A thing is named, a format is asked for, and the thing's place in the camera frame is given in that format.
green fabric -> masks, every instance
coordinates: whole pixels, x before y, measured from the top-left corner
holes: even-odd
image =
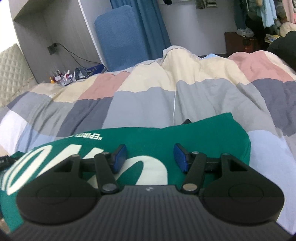
[[[158,182],[157,184],[161,185],[174,184],[180,187],[185,175],[180,171],[173,157],[173,147],[175,143],[180,143],[189,152],[199,151],[209,157],[219,157],[221,153],[228,152],[245,164],[249,164],[251,146],[249,137],[243,128],[232,118],[232,115],[230,113],[225,113],[195,123],[171,126],[163,129],[138,127],[100,129],[91,131],[91,134],[81,134],[57,140],[40,146],[49,148],[49,150],[50,147],[52,147],[52,149],[46,158],[44,158],[43,161],[41,160],[41,165],[34,174],[32,176],[28,175],[27,178],[28,181],[34,179],[45,165],[65,148],[68,148],[67,156],[78,153],[83,158],[93,148],[113,152],[120,144],[125,144],[128,150],[129,161],[127,160],[124,165],[128,165],[128,163],[135,158],[138,159],[138,162],[129,167],[117,179],[120,186],[135,185],[137,182],[140,182],[142,185],[151,185],[151,183]],[[40,156],[41,152],[35,153],[34,156],[25,163],[13,178],[10,187],[13,186],[33,161],[33,166],[36,167],[35,163],[40,160]],[[20,164],[23,160],[25,160],[24,157],[17,163]],[[84,173],[83,177],[87,180],[91,175],[92,174]],[[213,178],[213,176],[208,176],[205,182],[208,183],[213,180]],[[22,223],[22,219],[15,204],[18,189],[11,193],[7,182],[3,189],[4,190],[0,191],[1,210],[8,226],[11,230],[14,230]]]

metal screw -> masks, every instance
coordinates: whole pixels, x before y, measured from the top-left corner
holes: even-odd
[[[183,185],[183,189],[185,191],[191,192],[191,191],[195,191],[197,189],[197,186],[193,183],[186,183]]]
[[[106,192],[112,192],[117,189],[117,186],[113,183],[107,183],[102,186],[102,189]]]

black device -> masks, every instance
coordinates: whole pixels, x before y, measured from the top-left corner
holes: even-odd
[[[276,220],[281,189],[229,153],[209,158],[172,147],[185,179],[174,185],[125,186],[113,174],[127,159],[120,145],[92,159],[72,155],[24,185],[16,203],[24,223],[13,241],[259,240],[287,241]],[[95,172],[98,189],[82,180]],[[219,178],[203,188],[205,173]]]

plastic bag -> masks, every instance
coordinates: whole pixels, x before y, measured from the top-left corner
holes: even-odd
[[[240,36],[249,37],[249,38],[254,36],[254,32],[251,29],[249,29],[248,27],[246,29],[241,29],[240,28],[237,31],[237,34],[240,35]]]

black power cord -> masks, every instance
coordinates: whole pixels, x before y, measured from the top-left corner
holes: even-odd
[[[60,43],[54,43],[54,47],[57,47],[57,45],[60,45],[62,46],[71,56],[72,58],[75,60],[76,63],[78,63],[82,68],[86,69],[85,67],[83,67],[75,58],[72,54],[74,54],[73,52],[69,51],[64,45],[60,44]],[[98,63],[98,62],[94,62],[94,61],[90,61],[90,60],[87,60],[85,58],[82,58],[82,57],[79,57],[78,55],[74,54],[76,57],[80,58],[80,59],[83,59],[87,62],[90,62],[90,63],[95,63],[95,64],[102,64],[102,63]]]

